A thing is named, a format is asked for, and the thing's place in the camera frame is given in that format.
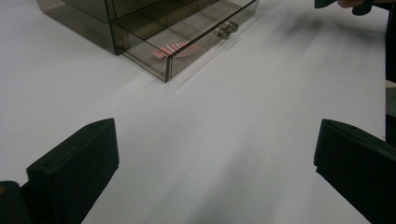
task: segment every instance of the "white surface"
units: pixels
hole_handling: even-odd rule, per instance
[[[368,223],[315,170],[322,119],[383,139],[387,13],[262,1],[257,21],[170,83],[0,0],[0,179],[115,118],[120,169],[84,223]]]

